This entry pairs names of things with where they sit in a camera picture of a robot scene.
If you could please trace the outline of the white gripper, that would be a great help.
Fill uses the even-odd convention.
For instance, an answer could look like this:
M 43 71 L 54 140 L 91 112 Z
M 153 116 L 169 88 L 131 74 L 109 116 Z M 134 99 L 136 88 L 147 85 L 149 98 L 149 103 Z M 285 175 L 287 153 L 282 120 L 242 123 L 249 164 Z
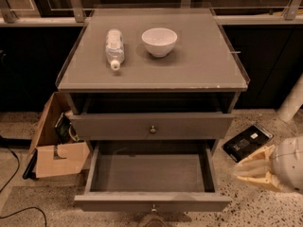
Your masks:
M 236 169 L 271 167 L 260 175 L 249 171 L 235 171 L 236 178 L 244 183 L 274 192 L 303 194 L 303 136 L 284 139 L 279 145 L 263 146 L 236 164 Z

